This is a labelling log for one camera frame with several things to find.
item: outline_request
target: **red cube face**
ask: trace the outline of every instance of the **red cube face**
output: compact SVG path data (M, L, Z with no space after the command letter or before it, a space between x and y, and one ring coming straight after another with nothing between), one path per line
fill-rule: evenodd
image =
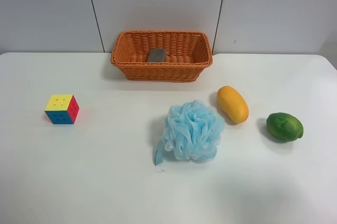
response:
M72 97L70 104L68 106L68 114L71 118L71 120L73 121L73 123L75 123L78 111L79 111L80 107L78 107L78 104L76 102L75 96Z

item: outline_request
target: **yellow mango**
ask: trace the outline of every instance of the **yellow mango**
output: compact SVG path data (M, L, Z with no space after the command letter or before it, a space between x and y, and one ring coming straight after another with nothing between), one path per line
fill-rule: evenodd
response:
M235 123L242 123L249 115L248 105L236 89L223 86L217 91L217 103Z

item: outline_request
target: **wicker basket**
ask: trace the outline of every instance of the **wicker basket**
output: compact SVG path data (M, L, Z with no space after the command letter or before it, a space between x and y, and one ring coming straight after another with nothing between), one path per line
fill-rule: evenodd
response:
M146 62L153 48L165 49L165 62ZM193 82L212 62L210 44L202 32L123 32L111 54L111 63L127 79L139 81Z

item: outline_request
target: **green lime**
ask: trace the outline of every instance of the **green lime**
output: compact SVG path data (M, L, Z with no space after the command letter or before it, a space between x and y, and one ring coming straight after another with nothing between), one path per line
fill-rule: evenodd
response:
M278 112L267 119L269 132L282 142L294 141L303 136L303 125L294 116Z

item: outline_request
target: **wall seam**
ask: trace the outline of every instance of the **wall seam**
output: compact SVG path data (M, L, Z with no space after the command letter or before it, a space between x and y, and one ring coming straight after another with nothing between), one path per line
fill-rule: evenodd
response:
M100 30L100 26L98 25L98 20L97 20L97 15L96 15L96 10L95 10L95 6L94 6L93 0L91 0L91 5L93 6L93 11L94 11L94 15L95 15L95 20L96 20L96 25L97 25L97 29L98 29L98 34L100 35L100 39L101 39L102 49L103 49L103 52L105 53L104 45L103 45L103 40L102 40L102 35L101 35L101 30Z
M216 40L216 34L217 34L217 28L218 28L218 26L219 26L219 21L220 21L220 16L221 16L222 4L223 4L223 0L221 0L221 3L220 3L220 9L219 9L219 15L218 15L218 17L217 17L217 23L216 23L216 29L215 29L215 34L214 34L214 41L213 41L212 53L213 53L213 51L214 51L215 40Z

